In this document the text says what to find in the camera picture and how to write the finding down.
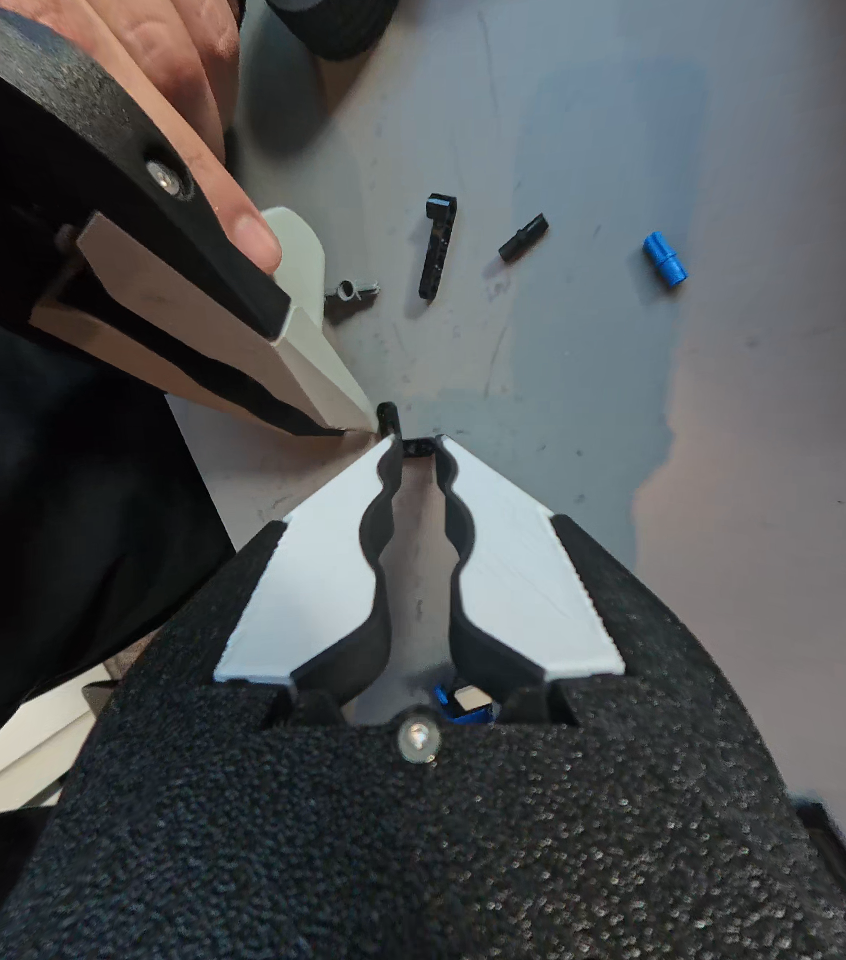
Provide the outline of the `person's black clothing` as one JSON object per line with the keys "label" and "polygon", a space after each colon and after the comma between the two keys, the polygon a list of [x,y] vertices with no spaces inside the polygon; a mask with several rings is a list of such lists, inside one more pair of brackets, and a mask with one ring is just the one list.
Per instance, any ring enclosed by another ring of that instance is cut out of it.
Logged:
{"label": "person's black clothing", "polygon": [[234,554],[163,392],[0,325],[0,728]]}

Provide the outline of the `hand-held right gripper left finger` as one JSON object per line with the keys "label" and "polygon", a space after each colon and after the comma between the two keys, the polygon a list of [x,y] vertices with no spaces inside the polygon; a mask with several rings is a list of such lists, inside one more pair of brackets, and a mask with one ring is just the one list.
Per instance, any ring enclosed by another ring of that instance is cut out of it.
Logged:
{"label": "hand-held right gripper left finger", "polygon": [[381,676],[392,644],[381,555],[403,462],[401,436],[386,436],[286,515],[214,681],[324,691],[343,706]]}

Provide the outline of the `blue toy connector pin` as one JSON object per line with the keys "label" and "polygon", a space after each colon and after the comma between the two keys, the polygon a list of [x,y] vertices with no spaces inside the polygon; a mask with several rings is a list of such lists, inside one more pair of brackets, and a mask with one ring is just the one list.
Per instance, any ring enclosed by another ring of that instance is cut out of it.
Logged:
{"label": "blue toy connector pin", "polygon": [[673,290],[688,279],[679,254],[661,232],[654,231],[645,237],[643,253],[667,289]]}

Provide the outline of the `grey desk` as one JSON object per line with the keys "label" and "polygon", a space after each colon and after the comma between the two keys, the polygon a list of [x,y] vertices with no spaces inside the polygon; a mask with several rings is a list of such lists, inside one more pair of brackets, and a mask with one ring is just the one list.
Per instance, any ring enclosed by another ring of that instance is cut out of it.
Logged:
{"label": "grey desk", "polygon": [[371,399],[637,572],[846,834],[846,2],[401,2],[338,65],[250,2],[242,42],[234,171],[380,284],[329,330]]}

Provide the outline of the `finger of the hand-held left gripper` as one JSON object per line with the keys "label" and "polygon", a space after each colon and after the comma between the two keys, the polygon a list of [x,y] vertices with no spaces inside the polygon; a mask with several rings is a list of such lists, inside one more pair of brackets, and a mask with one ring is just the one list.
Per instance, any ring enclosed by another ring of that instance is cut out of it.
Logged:
{"label": "finger of the hand-held left gripper", "polygon": [[322,307],[309,316],[309,296],[289,300],[269,340],[105,215],[93,213],[76,243],[116,302],[175,341],[248,376],[322,427],[377,432],[374,408],[323,332]]}
{"label": "finger of the hand-held left gripper", "polygon": [[142,342],[120,326],[51,298],[37,302],[30,325],[164,394],[296,437],[343,434],[275,398],[241,370],[200,354],[120,306],[117,319],[129,321],[132,332],[141,332]]}

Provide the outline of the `black toy connector pin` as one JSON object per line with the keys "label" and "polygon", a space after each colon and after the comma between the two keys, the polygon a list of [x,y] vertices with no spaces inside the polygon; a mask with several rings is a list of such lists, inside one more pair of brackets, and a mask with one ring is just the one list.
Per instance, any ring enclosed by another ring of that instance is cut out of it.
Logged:
{"label": "black toy connector pin", "polygon": [[520,227],[499,247],[499,258],[505,264],[523,257],[538,244],[549,231],[549,222],[543,213],[537,214]]}

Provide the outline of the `black rubber toy tyre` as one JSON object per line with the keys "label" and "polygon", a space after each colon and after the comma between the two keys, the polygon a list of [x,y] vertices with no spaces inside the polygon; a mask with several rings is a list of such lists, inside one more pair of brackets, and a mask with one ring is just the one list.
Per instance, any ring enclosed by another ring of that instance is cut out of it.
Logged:
{"label": "black rubber toy tyre", "polygon": [[276,18],[311,53],[344,62],[383,36],[398,1],[267,1]]}

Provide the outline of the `black thin toy liftarm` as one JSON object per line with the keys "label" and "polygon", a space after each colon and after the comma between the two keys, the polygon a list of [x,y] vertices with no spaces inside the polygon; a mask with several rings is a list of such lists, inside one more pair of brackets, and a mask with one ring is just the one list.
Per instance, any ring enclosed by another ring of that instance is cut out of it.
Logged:
{"label": "black thin toy liftarm", "polygon": [[457,212],[457,198],[432,193],[426,202],[429,242],[419,282],[419,297],[432,303],[438,293]]}

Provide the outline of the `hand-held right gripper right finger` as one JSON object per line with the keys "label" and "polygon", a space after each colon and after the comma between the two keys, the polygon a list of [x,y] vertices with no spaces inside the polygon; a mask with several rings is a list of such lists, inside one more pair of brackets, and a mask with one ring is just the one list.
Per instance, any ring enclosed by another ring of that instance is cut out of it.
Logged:
{"label": "hand-held right gripper right finger", "polygon": [[451,577],[450,651],[500,705],[626,666],[557,532],[557,515],[457,441],[433,442]]}

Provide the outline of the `person's left hand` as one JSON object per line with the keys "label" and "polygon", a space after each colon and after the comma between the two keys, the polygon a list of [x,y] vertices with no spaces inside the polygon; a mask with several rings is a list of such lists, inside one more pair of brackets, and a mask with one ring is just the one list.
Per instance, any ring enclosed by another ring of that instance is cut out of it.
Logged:
{"label": "person's left hand", "polygon": [[232,244],[266,274],[282,259],[260,211],[224,166],[237,104],[239,6],[228,1],[0,1],[95,59],[164,134]]}

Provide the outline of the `black angled toy beam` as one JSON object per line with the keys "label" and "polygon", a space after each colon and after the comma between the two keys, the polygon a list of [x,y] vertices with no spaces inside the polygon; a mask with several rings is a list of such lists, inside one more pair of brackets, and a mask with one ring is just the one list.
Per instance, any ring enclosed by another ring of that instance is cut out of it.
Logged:
{"label": "black angled toy beam", "polygon": [[426,459],[435,455],[435,438],[404,438],[395,403],[390,401],[381,403],[377,408],[377,417],[380,438],[382,440],[391,439],[393,447],[399,447],[405,459]]}

